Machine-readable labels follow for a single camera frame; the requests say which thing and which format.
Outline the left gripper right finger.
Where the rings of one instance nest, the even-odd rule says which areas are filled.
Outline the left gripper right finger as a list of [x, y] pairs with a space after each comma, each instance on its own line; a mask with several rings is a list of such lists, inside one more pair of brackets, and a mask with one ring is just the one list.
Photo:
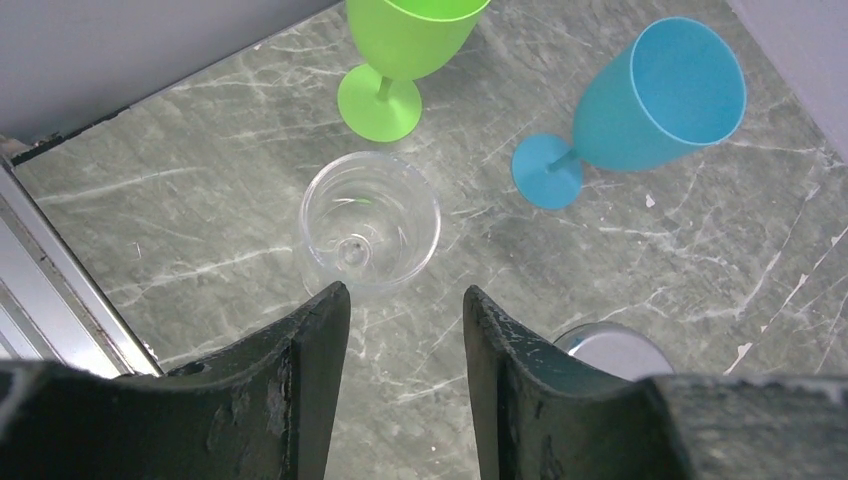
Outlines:
[[843, 479], [843, 376], [626, 381], [511, 318], [481, 288], [463, 335], [484, 479]]

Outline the clear wine glass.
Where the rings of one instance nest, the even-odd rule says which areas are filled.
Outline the clear wine glass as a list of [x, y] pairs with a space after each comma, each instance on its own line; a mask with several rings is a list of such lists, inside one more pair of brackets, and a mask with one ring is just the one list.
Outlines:
[[346, 154], [310, 181], [298, 216], [297, 269], [315, 294], [340, 281], [352, 298], [389, 296], [433, 257], [441, 233], [433, 188], [383, 152]]

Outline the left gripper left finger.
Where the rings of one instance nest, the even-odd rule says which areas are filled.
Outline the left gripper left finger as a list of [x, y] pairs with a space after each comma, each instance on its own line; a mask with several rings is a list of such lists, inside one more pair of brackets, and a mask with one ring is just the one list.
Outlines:
[[161, 377], [1, 365], [5, 479], [320, 479], [351, 319], [334, 282]]

